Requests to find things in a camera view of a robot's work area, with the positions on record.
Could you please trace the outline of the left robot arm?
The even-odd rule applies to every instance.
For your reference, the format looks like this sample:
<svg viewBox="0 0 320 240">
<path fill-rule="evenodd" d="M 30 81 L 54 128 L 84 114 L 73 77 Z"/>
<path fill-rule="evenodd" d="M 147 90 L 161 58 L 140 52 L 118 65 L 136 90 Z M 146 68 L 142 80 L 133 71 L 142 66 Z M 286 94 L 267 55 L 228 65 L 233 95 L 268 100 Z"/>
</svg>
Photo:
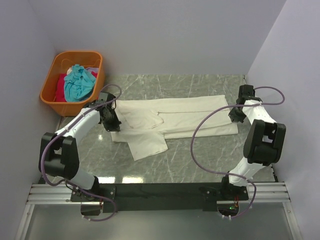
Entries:
<svg viewBox="0 0 320 240">
<path fill-rule="evenodd" d="M 65 127 L 41 138 L 39 171 L 51 186 L 48 175 L 60 177 L 70 185 L 97 194 L 100 183 L 96 176 L 80 168 L 78 144 L 94 126 L 102 124 L 107 132 L 119 132 L 121 121 L 116 114 L 117 97 L 103 93 L 102 99 L 87 103 Z"/>
</svg>

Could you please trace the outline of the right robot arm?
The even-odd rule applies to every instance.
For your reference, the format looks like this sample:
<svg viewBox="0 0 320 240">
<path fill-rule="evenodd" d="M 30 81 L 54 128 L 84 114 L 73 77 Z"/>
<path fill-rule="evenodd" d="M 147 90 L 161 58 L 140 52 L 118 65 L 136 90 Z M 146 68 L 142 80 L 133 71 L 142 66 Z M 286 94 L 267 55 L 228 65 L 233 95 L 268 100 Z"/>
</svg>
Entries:
<svg viewBox="0 0 320 240">
<path fill-rule="evenodd" d="M 248 119 L 251 127 L 243 145 L 243 158 L 221 181 L 220 194 L 229 200 L 247 198 L 247 180 L 280 160 L 286 135 L 286 126 L 269 115 L 252 85 L 239 87 L 236 104 L 229 113 L 230 120 L 243 123 Z"/>
</svg>

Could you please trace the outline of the white t shirt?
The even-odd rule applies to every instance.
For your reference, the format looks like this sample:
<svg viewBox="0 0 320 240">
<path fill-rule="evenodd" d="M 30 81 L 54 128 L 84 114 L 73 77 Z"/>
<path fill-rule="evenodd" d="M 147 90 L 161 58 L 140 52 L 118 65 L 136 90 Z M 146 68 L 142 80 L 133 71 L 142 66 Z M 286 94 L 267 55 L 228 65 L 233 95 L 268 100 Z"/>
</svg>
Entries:
<svg viewBox="0 0 320 240">
<path fill-rule="evenodd" d="M 224 95 L 119 100 L 120 131 L 111 138 L 127 143 L 134 161 L 144 159 L 167 151 L 167 140 L 192 137 L 205 117 L 227 104 Z"/>
</svg>

